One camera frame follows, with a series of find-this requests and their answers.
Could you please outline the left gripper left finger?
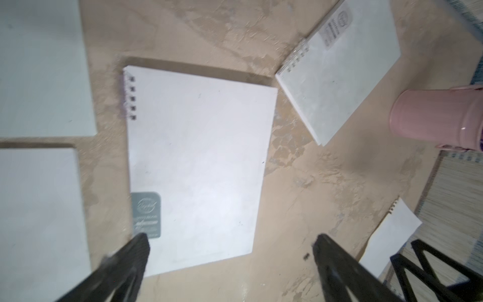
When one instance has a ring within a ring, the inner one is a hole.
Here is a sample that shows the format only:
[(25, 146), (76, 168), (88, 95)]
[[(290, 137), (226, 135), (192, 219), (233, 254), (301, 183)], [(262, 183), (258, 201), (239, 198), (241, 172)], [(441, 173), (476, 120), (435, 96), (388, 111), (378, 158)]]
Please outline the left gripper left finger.
[(150, 254), (148, 236), (137, 234), (106, 257), (85, 280), (59, 301), (136, 301)]

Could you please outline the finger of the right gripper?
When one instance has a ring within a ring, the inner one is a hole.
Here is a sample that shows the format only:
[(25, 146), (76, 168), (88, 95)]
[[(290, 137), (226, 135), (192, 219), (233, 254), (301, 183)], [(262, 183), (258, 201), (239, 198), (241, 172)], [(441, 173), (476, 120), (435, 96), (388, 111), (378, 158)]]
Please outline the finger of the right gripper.
[[(390, 258), (406, 301), (417, 300), (415, 292), (407, 277), (407, 272), (410, 272), (426, 285), (436, 295), (439, 301), (482, 301), (481, 274), (449, 258), (449, 256), (436, 250), (420, 239), (412, 241), (411, 246), (421, 264), (420, 266), (417, 266), (402, 254), (395, 254)], [(444, 264), (455, 269), (460, 274), (463, 274), (467, 280), (449, 286), (443, 285), (431, 266), (426, 256), (427, 254), (431, 254), (441, 260)]]

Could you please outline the white spiral notebook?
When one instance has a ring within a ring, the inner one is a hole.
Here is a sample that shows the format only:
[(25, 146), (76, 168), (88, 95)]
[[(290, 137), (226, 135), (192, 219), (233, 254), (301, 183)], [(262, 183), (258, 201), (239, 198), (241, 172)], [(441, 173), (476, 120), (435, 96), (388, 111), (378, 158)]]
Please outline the white spiral notebook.
[(250, 254), (277, 89), (133, 65), (123, 83), (145, 275)]

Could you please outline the torn white notebook page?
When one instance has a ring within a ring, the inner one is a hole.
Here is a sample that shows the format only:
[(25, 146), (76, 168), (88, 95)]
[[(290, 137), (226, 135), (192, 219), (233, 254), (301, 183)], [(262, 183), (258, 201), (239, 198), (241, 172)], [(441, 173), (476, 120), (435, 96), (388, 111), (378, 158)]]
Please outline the torn white notebook page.
[(422, 225), (406, 203), (398, 198), (370, 236), (359, 264), (378, 278), (410, 237)]

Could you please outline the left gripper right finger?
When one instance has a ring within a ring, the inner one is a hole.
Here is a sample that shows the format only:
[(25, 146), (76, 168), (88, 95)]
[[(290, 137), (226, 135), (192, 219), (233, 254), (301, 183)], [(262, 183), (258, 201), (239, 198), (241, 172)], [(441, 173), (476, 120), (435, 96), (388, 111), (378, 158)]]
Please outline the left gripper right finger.
[(325, 301), (401, 301), (327, 234), (319, 234), (313, 257)]

